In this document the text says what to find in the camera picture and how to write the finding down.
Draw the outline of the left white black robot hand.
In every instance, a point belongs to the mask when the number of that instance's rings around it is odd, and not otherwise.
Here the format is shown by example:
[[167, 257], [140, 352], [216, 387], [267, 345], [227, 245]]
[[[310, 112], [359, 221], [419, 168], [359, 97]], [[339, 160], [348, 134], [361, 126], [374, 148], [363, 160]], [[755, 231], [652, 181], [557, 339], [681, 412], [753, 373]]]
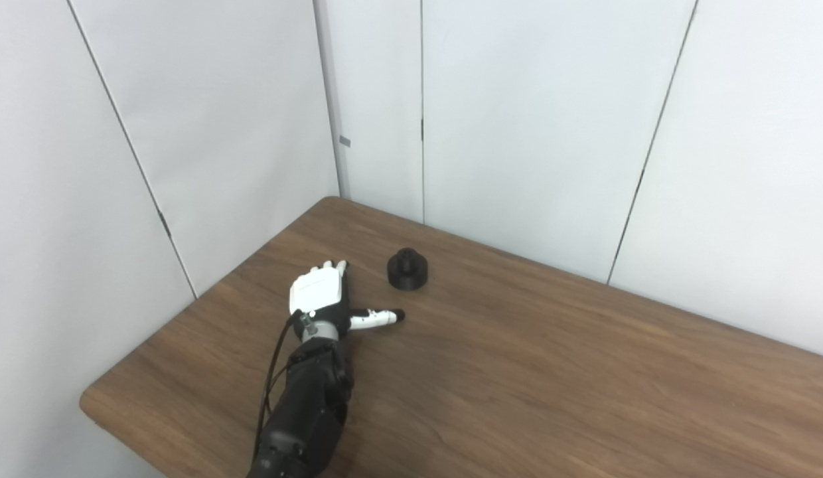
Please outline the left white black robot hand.
[[301, 342], [342, 340], [351, 331], [401, 323], [401, 309], [354, 309], [350, 306], [348, 262], [329, 260], [311, 268], [291, 285], [288, 305], [293, 328]]

